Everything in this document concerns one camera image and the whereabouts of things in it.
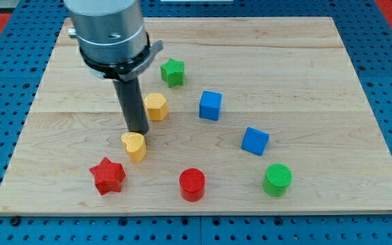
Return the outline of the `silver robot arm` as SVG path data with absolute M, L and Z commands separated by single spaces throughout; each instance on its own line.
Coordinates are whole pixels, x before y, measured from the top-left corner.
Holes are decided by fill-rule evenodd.
M 113 81 L 128 131 L 149 130 L 138 76 L 162 51 L 150 42 L 138 0 L 64 0 L 91 72 Z

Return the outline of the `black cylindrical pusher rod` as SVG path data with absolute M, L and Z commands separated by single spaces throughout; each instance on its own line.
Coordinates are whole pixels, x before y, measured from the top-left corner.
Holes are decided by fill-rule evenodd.
M 128 131 L 146 135 L 149 126 L 138 79 L 114 80 L 113 85 Z

